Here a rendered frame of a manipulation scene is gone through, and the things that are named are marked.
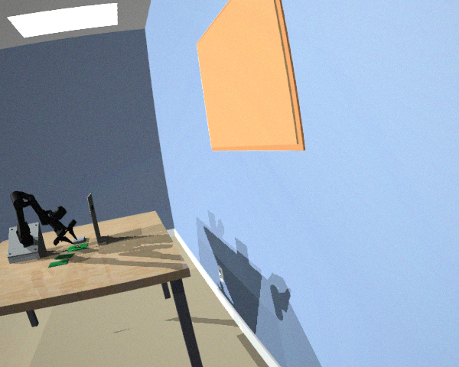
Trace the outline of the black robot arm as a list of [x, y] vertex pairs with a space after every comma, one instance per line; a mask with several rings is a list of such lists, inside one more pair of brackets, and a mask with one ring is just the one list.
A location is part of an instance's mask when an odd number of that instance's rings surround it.
[[[24, 248], [33, 245], [33, 236], [30, 235], [30, 227], [28, 226], [28, 222], [24, 221], [24, 212], [23, 208], [26, 206], [32, 206], [33, 210], [37, 213], [39, 220], [41, 221], [42, 225], [49, 225], [51, 227], [55, 227], [56, 224], [59, 222], [62, 217], [67, 214], [67, 211], [62, 207], [59, 206], [55, 209], [55, 211], [41, 209], [39, 203], [36, 201], [33, 195], [26, 194], [22, 191], [14, 191], [10, 194], [11, 201], [13, 202], [13, 206], [15, 207], [15, 212], [17, 215], [17, 237], [19, 242], [24, 246]], [[23, 199], [28, 200], [25, 202]], [[50, 216], [48, 216], [48, 214]], [[55, 229], [57, 236], [59, 238], [63, 238], [66, 234], [66, 226], [58, 225], [58, 229]]]

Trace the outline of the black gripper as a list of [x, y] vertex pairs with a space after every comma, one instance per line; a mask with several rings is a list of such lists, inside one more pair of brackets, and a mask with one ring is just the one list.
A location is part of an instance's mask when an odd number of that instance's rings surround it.
[[[74, 234], [74, 231], [73, 231], [73, 226], [76, 225], [76, 223], [77, 223], [77, 221], [75, 221], [75, 219], [72, 219], [72, 221], [69, 223], [68, 227], [66, 227], [67, 230], [66, 230], [65, 232], [69, 231], [69, 233], [77, 240], [77, 238], [76, 238], [76, 236], [75, 236], [75, 234]], [[56, 226], [53, 227], [53, 228], [54, 228], [54, 229], [58, 229], [58, 227], [57, 227], [58, 225], [63, 225], [63, 224], [59, 221], [59, 222], [56, 224]], [[54, 245], [57, 246], [57, 244], [59, 243], [59, 241], [61, 241], [61, 242], [69, 242], [69, 243], [71, 243], [71, 244], [74, 244], [74, 243], [71, 242], [66, 236], [64, 236], [62, 239], [59, 238], [59, 237], [57, 237], [57, 238], [54, 240]]]

